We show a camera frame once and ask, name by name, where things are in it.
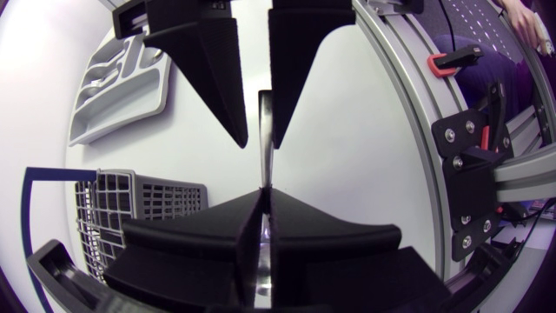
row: white background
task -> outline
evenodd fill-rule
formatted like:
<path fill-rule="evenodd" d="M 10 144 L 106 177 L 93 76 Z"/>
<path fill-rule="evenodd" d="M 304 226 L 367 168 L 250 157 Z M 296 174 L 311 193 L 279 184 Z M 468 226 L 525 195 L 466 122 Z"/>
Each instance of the white background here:
<path fill-rule="evenodd" d="M 0 16 L 0 266 L 29 312 L 43 308 L 23 257 L 24 169 L 64 166 L 76 89 L 111 23 L 97 1 L 10 0 Z M 35 184 L 31 228 L 34 250 L 51 238 L 71 248 L 61 184 Z"/>

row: bolt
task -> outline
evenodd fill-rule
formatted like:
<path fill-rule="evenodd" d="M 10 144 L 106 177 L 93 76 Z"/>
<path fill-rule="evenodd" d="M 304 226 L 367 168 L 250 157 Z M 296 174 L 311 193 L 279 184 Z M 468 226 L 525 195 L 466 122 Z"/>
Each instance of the bolt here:
<path fill-rule="evenodd" d="M 471 221 L 470 216 L 462 216 L 461 217 L 461 223 L 464 224 L 464 225 L 467 225 L 470 221 Z"/>
<path fill-rule="evenodd" d="M 452 129 L 447 129 L 444 133 L 444 137 L 449 143 L 453 143 L 455 141 L 455 132 Z"/>
<path fill-rule="evenodd" d="M 461 168 L 463 167 L 463 160 L 461 159 L 461 157 L 455 156 L 453 158 L 452 165 L 456 170 L 461 170 Z"/>
<path fill-rule="evenodd" d="M 473 134 L 475 132 L 475 124 L 471 121 L 467 121 L 466 129 L 469 134 Z"/>
<path fill-rule="evenodd" d="M 492 227 L 492 225 L 490 223 L 490 220 L 486 220 L 485 224 L 483 225 L 483 231 L 488 232 L 491 227 Z"/>
<path fill-rule="evenodd" d="M 463 238 L 463 243 L 461 246 L 463 247 L 463 249 L 471 247 L 471 236 L 466 236 L 465 238 Z"/>

